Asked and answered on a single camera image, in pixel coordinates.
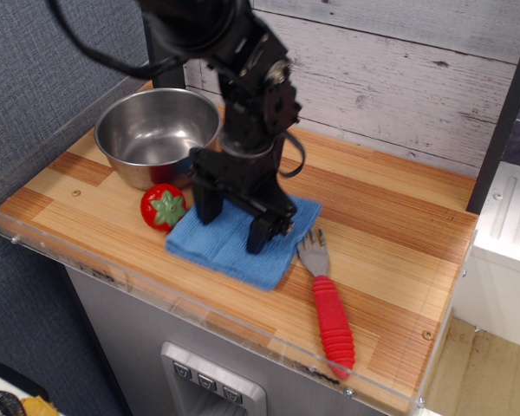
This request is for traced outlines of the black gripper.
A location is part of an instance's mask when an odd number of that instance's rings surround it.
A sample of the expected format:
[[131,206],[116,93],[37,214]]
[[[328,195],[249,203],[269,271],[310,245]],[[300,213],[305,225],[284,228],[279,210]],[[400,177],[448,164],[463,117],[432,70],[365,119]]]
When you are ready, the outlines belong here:
[[291,178],[297,170],[279,170],[283,146],[289,141],[297,145],[297,138],[282,133],[264,152],[234,155],[228,151],[215,152],[194,147],[192,161],[192,193],[194,207],[202,224],[211,223],[223,210],[223,201],[252,214],[246,250],[258,254],[277,234],[292,231],[296,206],[278,184],[279,175]]

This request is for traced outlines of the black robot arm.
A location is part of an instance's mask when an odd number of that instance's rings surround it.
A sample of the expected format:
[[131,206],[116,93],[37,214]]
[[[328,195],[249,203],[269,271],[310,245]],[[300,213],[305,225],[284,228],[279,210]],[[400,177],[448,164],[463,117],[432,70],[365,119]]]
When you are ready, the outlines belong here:
[[230,200],[253,216],[247,251],[259,253],[293,228],[297,209],[278,184],[283,146],[301,110],[288,50],[248,1],[142,1],[152,33],[181,61],[202,59],[218,73],[224,99],[219,151],[193,148],[198,218],[212,222]]

